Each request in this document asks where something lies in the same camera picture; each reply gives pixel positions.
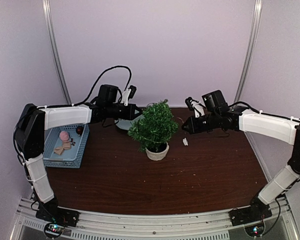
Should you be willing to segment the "white battery box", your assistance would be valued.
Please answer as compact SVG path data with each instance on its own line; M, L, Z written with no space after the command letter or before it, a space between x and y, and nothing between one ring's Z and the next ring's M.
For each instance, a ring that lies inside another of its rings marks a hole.
M189 142L188 142L187 138L183 138L182 142L183 142L184 146L188 146L189 145Z

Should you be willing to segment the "small green christmas tree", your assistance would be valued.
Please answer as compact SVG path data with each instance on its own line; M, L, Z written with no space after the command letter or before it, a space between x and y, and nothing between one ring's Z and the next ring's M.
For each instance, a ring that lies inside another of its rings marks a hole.
M179 125L164 99L147 106L142 113L143 118L135 121L127 134L139 142L139 150L146 153L152 161L163 160L169 149L169 141L178 131Z

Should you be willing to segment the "pink pompom ornament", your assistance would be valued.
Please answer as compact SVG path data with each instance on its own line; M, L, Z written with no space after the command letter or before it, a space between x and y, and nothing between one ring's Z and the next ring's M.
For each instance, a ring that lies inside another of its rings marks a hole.
M69 135L69 133L67 131L64 131L64 130L59 133L59 138L64 143L70 141L70 135Z

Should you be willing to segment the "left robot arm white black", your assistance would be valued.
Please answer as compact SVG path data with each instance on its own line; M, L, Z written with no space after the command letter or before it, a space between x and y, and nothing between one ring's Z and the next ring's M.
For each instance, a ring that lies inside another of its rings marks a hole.
M39 203L39 210L51 222L62 218L62 211L50 186L44 167L45 131L67 125L101 123L106 119L134 120L142 114L136 104L129 103L137 88L131 85L125 89L120 101L116 101L118 87L103 84L97 97L91 102L57 106L36 106L27 104L15 126L13 142L16 151L23 158L28 181L33 186Z

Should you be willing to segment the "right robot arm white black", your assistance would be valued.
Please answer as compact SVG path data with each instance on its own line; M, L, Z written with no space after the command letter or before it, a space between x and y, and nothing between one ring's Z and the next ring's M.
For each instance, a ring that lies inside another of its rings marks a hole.
M246 216L256 221L266 212L266 206L300 180L300 118L265 113L243 101L228 104L220 90L203 95L202 100L185 99L194 112L181 127L189 134L233 130L263 135L293 147L286 166L251 200Z

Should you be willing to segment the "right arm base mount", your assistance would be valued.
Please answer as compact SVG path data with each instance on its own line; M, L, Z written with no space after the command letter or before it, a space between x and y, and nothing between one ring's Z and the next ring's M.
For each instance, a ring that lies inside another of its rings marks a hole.
M253 199L250 206L234 208L228 212L233 226L245 225L270 218L273 214L268 204L258 199Z

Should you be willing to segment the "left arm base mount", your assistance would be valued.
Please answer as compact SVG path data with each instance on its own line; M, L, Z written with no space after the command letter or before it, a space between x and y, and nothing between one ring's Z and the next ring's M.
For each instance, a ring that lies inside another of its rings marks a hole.
M54 216L49 215L44 210L39 210L35 217L46 222L57 223L65 227L76 227L79 220L80 213L75 210L58 208Z

